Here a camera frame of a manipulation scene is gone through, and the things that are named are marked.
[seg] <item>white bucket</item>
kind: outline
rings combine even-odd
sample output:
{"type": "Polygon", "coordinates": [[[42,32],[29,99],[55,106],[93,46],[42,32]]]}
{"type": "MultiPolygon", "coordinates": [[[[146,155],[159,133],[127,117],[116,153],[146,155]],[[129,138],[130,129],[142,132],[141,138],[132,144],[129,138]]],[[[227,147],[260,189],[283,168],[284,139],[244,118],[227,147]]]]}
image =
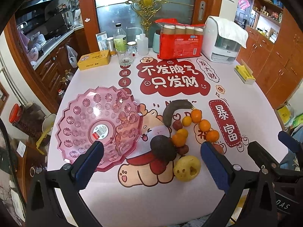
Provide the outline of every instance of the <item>white bucket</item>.
{"type": "MultiPolygon", "coordinates": [[[[51,124],[53,122],[55,122],[55,119],[56,119],[56,114],[50,114],[49,116],[47,116],[42,123],[42,132],[44,132],[49,126],[51,126],[51,124]]],[[[53,127],[47,134],[52,135],[52,130],[53,130],[53,127]]]]}

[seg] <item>yellow tin box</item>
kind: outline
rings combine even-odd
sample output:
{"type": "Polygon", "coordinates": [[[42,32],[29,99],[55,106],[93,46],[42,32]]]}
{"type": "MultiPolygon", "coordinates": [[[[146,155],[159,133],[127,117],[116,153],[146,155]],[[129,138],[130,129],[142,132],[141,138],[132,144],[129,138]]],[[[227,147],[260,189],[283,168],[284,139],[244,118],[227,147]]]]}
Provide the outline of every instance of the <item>yellow tin box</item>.
{"type": "Polygon", "coordinates": [[[98,51],[81,56],[78,61],[80,70],[86,70],[97,66],[108,65],[110,59],[109,50],[98,51]]]}

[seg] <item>red jar lid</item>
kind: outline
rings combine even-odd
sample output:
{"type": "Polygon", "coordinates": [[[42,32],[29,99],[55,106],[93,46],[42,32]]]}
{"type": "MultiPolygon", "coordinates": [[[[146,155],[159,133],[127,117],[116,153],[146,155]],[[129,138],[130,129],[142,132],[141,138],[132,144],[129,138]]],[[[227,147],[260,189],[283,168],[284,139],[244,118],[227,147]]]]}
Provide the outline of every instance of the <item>red jar lid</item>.
{"type": "Polygon", "coordinates": [[[20,120],[22,114],[21,107],[18,104],[15,104],[11,110],[11,113],[9,114],[9,122],[15,123],[20,120]]]}

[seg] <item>white towel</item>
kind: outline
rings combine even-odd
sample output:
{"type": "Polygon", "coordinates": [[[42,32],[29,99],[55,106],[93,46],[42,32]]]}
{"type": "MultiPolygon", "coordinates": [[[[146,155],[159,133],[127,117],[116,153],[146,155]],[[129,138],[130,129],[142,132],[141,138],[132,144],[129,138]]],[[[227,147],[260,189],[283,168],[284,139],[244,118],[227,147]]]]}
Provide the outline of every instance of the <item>white towel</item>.
{"type": "Polygon", "coordinates": [[[214,19],[218,25],[218,33],[221,37],[233,40],[240,45],[242,45],[243,48],[246,48],[246,41],[248,39],[248,33],[244,29],[242,29],[239,25],[237,25],[235,22],[230,21],[228,19],[215,17],[215,16],[209,16],[210,18],[214,19]]]}

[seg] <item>cartoon pig illustration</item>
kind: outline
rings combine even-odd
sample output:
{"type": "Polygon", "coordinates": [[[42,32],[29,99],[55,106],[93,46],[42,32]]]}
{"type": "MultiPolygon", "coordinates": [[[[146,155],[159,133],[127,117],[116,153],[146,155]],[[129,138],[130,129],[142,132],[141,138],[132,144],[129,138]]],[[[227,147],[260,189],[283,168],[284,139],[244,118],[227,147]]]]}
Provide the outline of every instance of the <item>cartoon pig illustration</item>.
{"type": "Polygon", "coordinates": [[[164,163],[158,160],[150,148],[150,140],[156,135],[170,137],[172,130],[163,124],[163,118],[156,110],[148,111],[141,105],[143,115],[142,136],[136,149],[122,164],[118,171],[118,180],[125,187],[145,185],[152,187],[158,183],[169,183],[173,180],[174,162],[164,163]]]}

